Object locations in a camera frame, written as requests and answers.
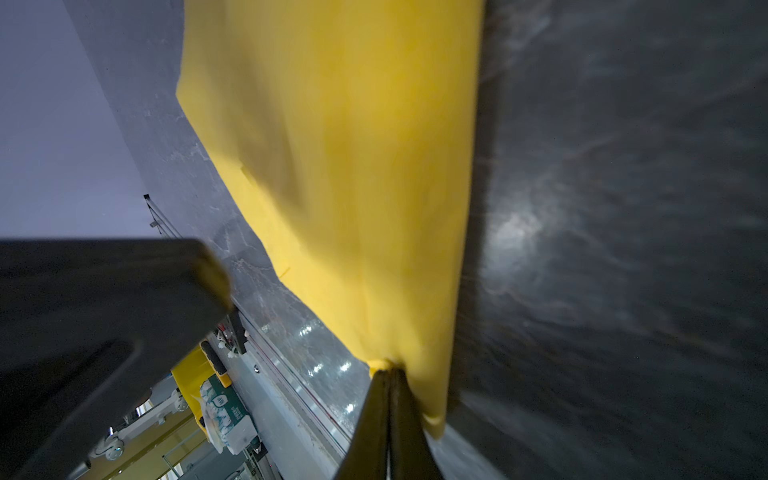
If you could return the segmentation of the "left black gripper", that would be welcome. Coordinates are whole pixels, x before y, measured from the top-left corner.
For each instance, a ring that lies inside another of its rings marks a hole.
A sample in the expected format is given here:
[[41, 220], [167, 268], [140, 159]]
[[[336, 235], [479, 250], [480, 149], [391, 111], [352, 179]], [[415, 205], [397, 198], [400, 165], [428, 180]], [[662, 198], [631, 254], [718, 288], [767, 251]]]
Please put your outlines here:
[[1, 244], [1, 475], [63, 479], [232, 307], [195, 239]]

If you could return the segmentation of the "yellow paper napkin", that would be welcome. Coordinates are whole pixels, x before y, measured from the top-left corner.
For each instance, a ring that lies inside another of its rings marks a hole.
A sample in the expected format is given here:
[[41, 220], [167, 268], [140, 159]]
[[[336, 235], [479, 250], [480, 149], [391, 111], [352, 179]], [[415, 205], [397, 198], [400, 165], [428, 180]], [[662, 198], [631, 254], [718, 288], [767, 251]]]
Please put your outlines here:
[[188, 1], [177, 97], [282, 284], [446, 425], [480, 1]]

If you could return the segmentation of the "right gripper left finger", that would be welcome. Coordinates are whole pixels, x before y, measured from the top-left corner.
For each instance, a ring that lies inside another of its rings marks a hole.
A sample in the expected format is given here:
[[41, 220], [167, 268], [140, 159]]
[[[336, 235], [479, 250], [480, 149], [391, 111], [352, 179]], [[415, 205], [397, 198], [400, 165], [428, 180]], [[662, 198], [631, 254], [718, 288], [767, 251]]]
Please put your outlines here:
[[336, 480], [387, 478], [390, 371], [378, 371], [369, 385], [348, 451]]

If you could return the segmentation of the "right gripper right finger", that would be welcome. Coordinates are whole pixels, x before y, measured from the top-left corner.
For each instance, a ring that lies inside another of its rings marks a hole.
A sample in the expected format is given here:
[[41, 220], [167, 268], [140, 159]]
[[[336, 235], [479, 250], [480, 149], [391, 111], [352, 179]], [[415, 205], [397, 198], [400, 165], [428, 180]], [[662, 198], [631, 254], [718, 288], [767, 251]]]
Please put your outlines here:
[[425, 438], [418, 405], [399, 369], [390, 373], [389, 437], [392, 479], [443, 479]]

